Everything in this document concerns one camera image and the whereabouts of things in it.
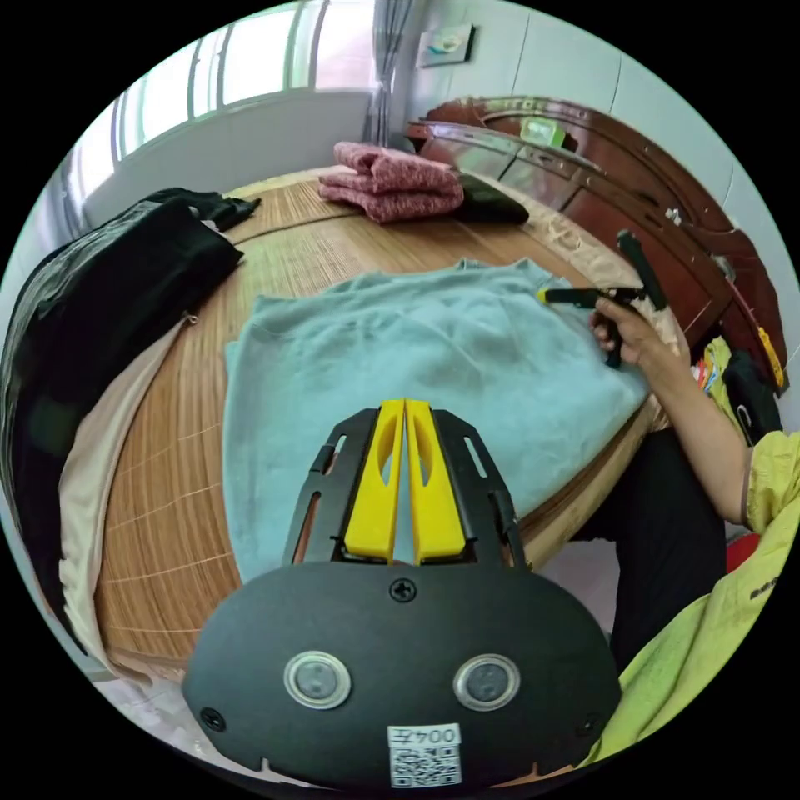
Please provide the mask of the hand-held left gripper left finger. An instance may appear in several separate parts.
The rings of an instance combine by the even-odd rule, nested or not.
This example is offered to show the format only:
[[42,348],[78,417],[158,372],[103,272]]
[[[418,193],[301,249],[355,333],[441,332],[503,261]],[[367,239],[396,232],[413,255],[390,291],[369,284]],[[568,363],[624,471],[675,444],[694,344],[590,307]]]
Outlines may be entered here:
[[344,547],[352,557],[393,559],[404,415],[402,399],[386,401],[377,410],[344,533]]

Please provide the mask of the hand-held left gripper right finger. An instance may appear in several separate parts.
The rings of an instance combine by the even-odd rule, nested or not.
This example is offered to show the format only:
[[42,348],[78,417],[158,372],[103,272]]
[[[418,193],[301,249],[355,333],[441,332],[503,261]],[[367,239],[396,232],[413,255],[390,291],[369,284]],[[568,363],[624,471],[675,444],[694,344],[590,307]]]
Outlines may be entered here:
[[404,414],[414,562],[459,559],[466,538],[433,410],[407,399]]

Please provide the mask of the person's right hand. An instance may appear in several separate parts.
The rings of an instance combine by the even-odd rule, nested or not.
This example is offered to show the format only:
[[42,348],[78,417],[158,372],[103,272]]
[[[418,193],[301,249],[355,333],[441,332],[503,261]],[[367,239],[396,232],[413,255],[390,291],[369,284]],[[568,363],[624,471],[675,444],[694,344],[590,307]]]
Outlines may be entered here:
[[609,352],[615,349],[612,328],[616,328],[621,360],[638,367],[647,378],[673,359],[674,353],[646,319],[607,297],[597,300],[589,328],[598,346]]

